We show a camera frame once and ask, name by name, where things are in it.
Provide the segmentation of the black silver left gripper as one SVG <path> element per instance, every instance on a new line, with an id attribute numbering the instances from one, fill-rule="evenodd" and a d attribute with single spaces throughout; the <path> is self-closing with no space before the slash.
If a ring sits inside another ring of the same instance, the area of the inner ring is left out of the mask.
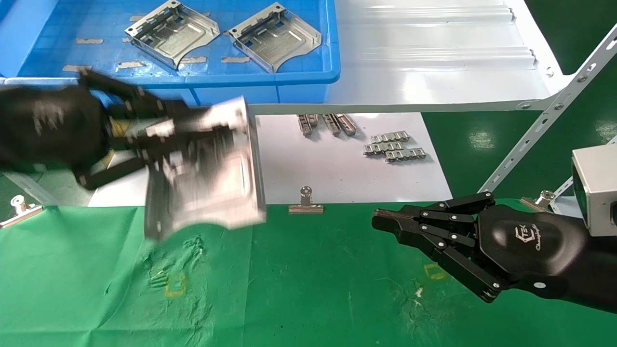
<path id="1" fill-rule="evenodd" d="M 91 69 L 79 71 L 79 86 L 57 90 L 34 86 L 6 86 L 0 95 L 0 164 L 2 171 L 32 172 L 77 168 L 77 183 L 97 189 L 145 167 L 198 140 L 230 134 L 217 125 L 205 130 L 181 129 L 172 134 L 113 137 L 113 149 L 134 156 L 94 172 L 89 168 L 107 155 L 109 118 L 189 119 L 193 110 L 181 99 L 161 99 L 141 86 L 131 85 Z M 91 90 L 116 96 L 120 103 L 105 106 Z"/>

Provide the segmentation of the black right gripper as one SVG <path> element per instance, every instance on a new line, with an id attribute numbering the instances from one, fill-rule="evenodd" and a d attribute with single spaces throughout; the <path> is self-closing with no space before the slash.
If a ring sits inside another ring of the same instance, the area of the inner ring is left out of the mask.
<path id="1" fill-rule="evenodd" d="M 589 242 L 583 220 L 495 203 L 491 192 L 480 192 L 429 206 L 377 209 L 372 226 L 392 233 L 399 244 L 420 250 L 487 303 L 507 287 L 540 298 L 565 299 L 571 283 L 567 270 Z M 478 239 L 471 223 L 477 214 Z M 497 275 L 489 271 L 480 250 Z"/>

